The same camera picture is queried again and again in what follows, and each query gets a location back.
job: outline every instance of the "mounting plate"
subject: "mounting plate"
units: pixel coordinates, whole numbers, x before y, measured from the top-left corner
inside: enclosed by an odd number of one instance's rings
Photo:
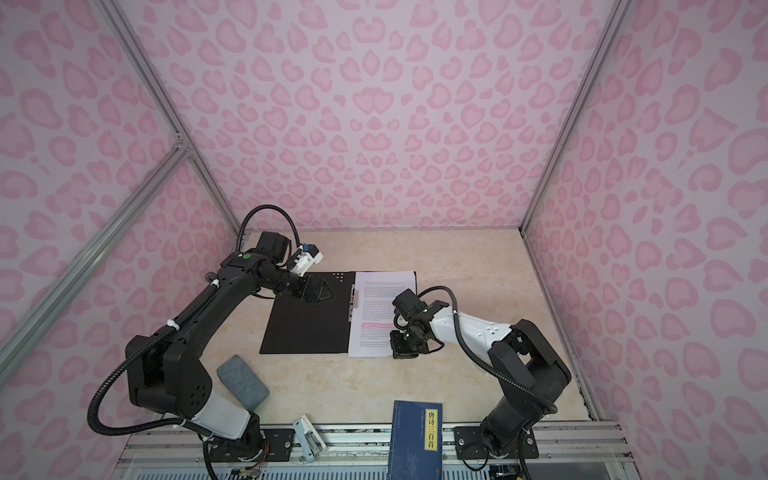
[[[288,462],[293,449],[293,429],[264,429],[264,437],[270,444],[270,453],[266,456],[268,462]]]
[[[525,435],[522,451],[523,458],[538,458],[538,447],[536,446],[533,430],[530,433],[523,431],[520,433]],[[482,428],[479,426],[454,427],[453,437],[455,440],[456,458],[459,460],[485,460],[488,454],[480,443],[481,434]],[[517,458],[516,450],[512,449],[504,458]]]
[[[270,444],[270,452],[266,456],[267,462],[288,462],[290,452],[293,448],[293,429],[264,429],[264,438]],[[225,445],[219,445],[210,450],[210,460],[214,463],[219,462],[239,462],[240,460],[232,453],[227,451]]]

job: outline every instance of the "gray eraser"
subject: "gray eraser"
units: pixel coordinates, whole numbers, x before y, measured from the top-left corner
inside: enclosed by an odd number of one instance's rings
[[[227,390],[251,412],[270,394],[256,373],[238,355],[224,362],[216,373]]]

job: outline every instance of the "robotic arm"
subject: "robotic arm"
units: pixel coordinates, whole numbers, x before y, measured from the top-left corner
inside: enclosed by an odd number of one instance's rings
[[[398,295],[395,326],[389,334],[392,356],[410,359],[432,353],[428,340],[458,343],[467,355],[501,383],[504,397],[480,425],[479,443],[495,457],[515,448],[521,431],[529,431],[546,413],[555,412],[554,401],[571,381],[571,372],[552,349],[536,325],[522,319],[515,325],[493,323],[455,309],[455,297],[446,287],[454,306],[436,300],[427,305],[411,290]],[[523,363],[520,355],[529,355]]]
[[[258,415],[219,396],[200,357],[235,307],[262,289],[307,303],[333,298],[324,280],[305,275],[323,258],[317,247],[300,244],[280,265],[289,248],[290,240],[284,236],[263,232],[255,248],[232,252],[217,273],[209,273],[209,286],[179,316],[169,319],[153,336],[135,336],[126,346],[126,360],[91,401],[89,426],[102,435],[125,435],[162,425],[182,425],[204,435],[214,448],[224,447],[240,461],[257,457],[264,442]],[[99,405],[124,371],[128,373],[131,403],[177,418],[135,427],[103,425],[98,419]]]

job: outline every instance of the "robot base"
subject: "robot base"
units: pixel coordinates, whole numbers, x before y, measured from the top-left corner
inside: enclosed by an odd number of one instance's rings
[[[293,442],[293,429],[267,429],[261,431],[259,416],[251,414],[243,435],[237,440],[214,436],[210,440],[209,452],[212,462],[250,462],[269,444],[266,462],[287,462]]]
[[[483,448],[483,428],[482,427],[455,427],[453,429],[453,438],[456,445],[456,458],[459,460],[485,460],[488,453]],[[530,433],[520,431],[519,435],[524,435],[523,458],[538,458],[538,447],[533,430]],[[517,458],[516,449],[512,449],[504,458]]]

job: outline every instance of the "black clipboard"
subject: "black clipboard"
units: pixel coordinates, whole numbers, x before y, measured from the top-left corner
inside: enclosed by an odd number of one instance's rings
[[[347,353],[355,275],[356,272],[312,272],[333,291],[332,300],[317,305],[278,296],[259,353]]]

